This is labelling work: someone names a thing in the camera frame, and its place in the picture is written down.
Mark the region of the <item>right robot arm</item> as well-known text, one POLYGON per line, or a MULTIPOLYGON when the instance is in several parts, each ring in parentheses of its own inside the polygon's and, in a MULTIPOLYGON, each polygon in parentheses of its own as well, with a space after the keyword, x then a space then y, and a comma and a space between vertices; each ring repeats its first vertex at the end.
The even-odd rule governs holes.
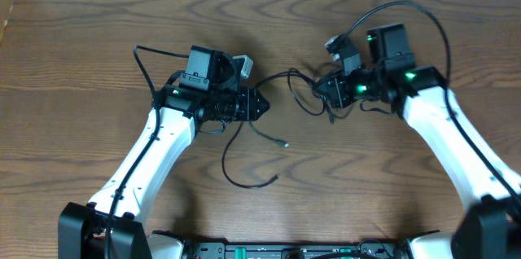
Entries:
POLYGON ((493 151, 469 122, 432 66, 417 67, 405 26, 368 31, 375 68, 366 68, 349 36, 332 37, 325 48, 340 64, 314 86, 332 108, 381 101, 413 128, 433 151, 466 212, 457 230, 406 239, 396 258, 518 258, 520 176, 493 151))

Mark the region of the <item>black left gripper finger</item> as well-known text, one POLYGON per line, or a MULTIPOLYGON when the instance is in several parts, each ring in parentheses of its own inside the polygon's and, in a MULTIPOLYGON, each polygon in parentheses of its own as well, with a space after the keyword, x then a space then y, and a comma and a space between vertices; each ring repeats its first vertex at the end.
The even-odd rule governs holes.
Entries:
POLYGON ((269 108, 269 101, 263 96, 258 88, 254 90, 256 108, 269 108))
POLYGON ((257 121, 264 113, 266 113, 269 110, 268 107, 258 107, 255 108, 253 111, 253 117, 252 119, 254 121, 257 121))

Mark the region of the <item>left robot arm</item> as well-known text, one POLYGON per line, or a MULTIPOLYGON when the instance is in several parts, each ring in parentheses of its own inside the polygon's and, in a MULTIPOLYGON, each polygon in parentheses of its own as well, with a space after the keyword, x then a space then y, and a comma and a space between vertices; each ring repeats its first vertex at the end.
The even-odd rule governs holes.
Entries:
POLYGON ((60 258, 181 258, 184 244, 165 233, 146 235, 155 198, 178 157, 206 121, 256 121, 269 110, 258 89, 242 86, 246 55, 192 46, 186 67, 152 88, 152 109, 137 142, 85 205, 59 216, 60 258))

